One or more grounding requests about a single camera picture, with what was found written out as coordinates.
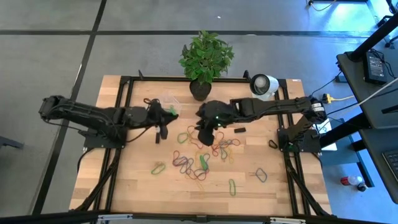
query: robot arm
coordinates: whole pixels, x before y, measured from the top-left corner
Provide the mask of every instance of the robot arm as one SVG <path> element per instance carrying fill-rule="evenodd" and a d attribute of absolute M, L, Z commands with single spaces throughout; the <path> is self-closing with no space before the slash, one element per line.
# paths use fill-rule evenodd
<path fill-rule="evenodd" d="M 250 123 L 266 115 L 302 113 L 297 124 L 286 129 L 287 141 L 294 144 L 301 141 L 303 134 L 312 124 L 321 124 L 327 117 L 325 109 L 316 98 L 301 97 L 293 100 L 261 101 L 257 98 L 232 99 L 230 104 L 210 101 L 200 106 L 197 116 L 199 140 L 210 146 L 213 144 L 213 129 L 226 128 L 233 123 Z"/>
<path fill-rule="evenodd" d="M 145 99 L 144 102 L 148 108 L 98 108 L 63 96 L 50 96 L 43 99 L 39 114 L 47 123 L 52 119 L 67 119 L 94 130 L 94 133 L 79 131 L 83 136 L 94 134 L 113 142 L 126 142 L 128 129 L 152 126 L 160 126 L 160 136 L 166 139 L 167 125 L 177 119 L 178 115 L 163 110 L 158 99 Z"/>

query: wooden table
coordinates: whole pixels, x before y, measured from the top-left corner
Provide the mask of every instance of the wooden table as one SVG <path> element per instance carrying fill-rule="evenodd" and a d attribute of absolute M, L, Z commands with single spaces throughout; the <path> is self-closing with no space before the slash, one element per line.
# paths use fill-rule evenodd
<path fill-rule="evenodd" d="M 98 107 L 114 106 L 120 76 L 106 75 L 99 90 Z M 189 82 L 144 82 L 135 81 L 131 106 L 146 106 L 144 98 L 158 98 L 167 91 L 180 102 L 182 111 L 177 120 L 168 125 L 169 136 L 155 144 L 155 129 L 151 128 L 136 141 L 127 144 L 121 154 L 119 170 L 112 201 L 112 212 L 126 213 L 175 213 L 208 215 L 279 215 L 292 214 L 287 176 L 282 153 L 268 146 L 268 141 L 277 142 L 279 127 L 277 116 L 264 116 L 258 121 L 232 124 L 220 129 L 226 139 L 238 139 L 239 146 L 230 146 L 233 163 L 222 161 L 220 156 L 211 156 L 208 161 L 210 172 L 204 181 L 191 180 L 181 174 L 179 167 L 172 165 L 173 152 L 195 160 L 199 153 L 210 153 L 210 147 L 197 149 L 193 144 L 177 142 L 179 133 L 187 126 L 195 125 L 195 115 L 201 102 L 195 101 L 189 90 Z M 290 98 L 303 96 L 301 80 L 287 80 Z M 231 98 L 251 97 L 247 83 L 213 83 L 207 101 L 221 100 L 229 103 Z M 297 122 L 301 114 L 294 114 Z M 245 133 L 235 134 L 234 128 L 245 127 Z M 128 139 L 142 130 L 131 130 Z M 305 183 L 318 203 L 330 211 L 322 168 L 311 154 L 301 153 Z M 88 196 L 98 182 L 104 149 L 94 149 L 81 162 L 70 208 L 76 208 Z M 166 169 L 152 175 L 156 163 L 164 162 Z M 265 183 L 254 175 L 261 167 L 267 173 Z M 236 183 L 236 196 L 229 194 L 228 180 Z M 100 208 L 104 208 L 108 186 L 104 187 Z M 303 213 L 300 191 L 295 186 L 298 209 Z"/>

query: black plant pot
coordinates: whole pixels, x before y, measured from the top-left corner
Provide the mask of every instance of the black plant pot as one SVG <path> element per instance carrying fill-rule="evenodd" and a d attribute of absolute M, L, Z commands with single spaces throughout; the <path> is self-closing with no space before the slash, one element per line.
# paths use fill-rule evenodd
<path fill-rule="evenodd" d="M 211 84 L 204 82 L 202 85 L 198 80 L 191 81 L 189 84 L 192 96 L 197 101 L 203 101 L 207 98 L 211 90 Z"/>

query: gray floor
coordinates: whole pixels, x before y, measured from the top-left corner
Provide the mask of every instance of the gray floor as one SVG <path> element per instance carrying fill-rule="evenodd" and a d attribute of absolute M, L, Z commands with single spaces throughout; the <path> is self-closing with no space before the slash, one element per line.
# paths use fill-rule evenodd
<path fill-rule="evenodd" d="M 388 12 L 384 1 L 372 3 L 379 17 Z M 99 6 L 100 0 L 2 0 L 0 30 L 91 30 Z M 329 10 L 316 12 L 305 7 L 305 1 L 296 0 L 108 0 L 99 29 L 369 31 L 374 30 L 374 25 L 373 15 L 364 3 L 336 3 Z M 236 35 L 221 38 L 234 47 L 236 55 L 229 77 L 241 77 L 247 69 L 251 74 L 299 78 L 306 94 L 338 73 L 336 54 L 353 50 L 364 40 Z M 85 35 L 0 35 L 0 135 L 25 142 L 23 150 L 4 147 L 0 151 L 1 217 L 29 212 L 57 130 L 40 120 L 37 111 L 41 99 L 54 94 L 69 96 L 87 41 Z M 95 103 L 103 75 L 136 75 L 138 69 L 144 75 L 183 75 L 177 62 L 182 45 L 189 41 L 187 35 L 97 36 L 78 101 Z M 335 98 L 352 95 L 348 85 L 338 83 L 317 94 L 322 93 Z M 326 109 L 335 110 L 353 101 L 333 103 Z M 45 213 L 68 210 L 82 144 L 83 138 L 75 131 L 67 132 Z M 355 164 L 324 168 L 332 211 L 343 218 L 396 222 L 398 205 L 389 198 L 366 152 L 364 157 L 376 184 L 364 193 L 338 183 L 342 176 L 359 173 Z"/>

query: potted plant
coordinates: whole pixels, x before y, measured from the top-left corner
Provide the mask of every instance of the potted plant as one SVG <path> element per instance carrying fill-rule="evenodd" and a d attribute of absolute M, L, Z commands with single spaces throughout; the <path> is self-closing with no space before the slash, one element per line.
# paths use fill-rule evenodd
<path fill-rule="evenodd" d="M 218 34 L 199 32 L 198 37 L 192 37 L 189 49 L 182 49 L 182 59 L 179 63 L 184 68 L 184 74 L 191 79 L 189 89 L 193 97 L 203 101 L 209 95 L 214 78 L 221 72 L 228 73 L 228 67 L 234 57 L 232 47 L 216 37 Z"/>

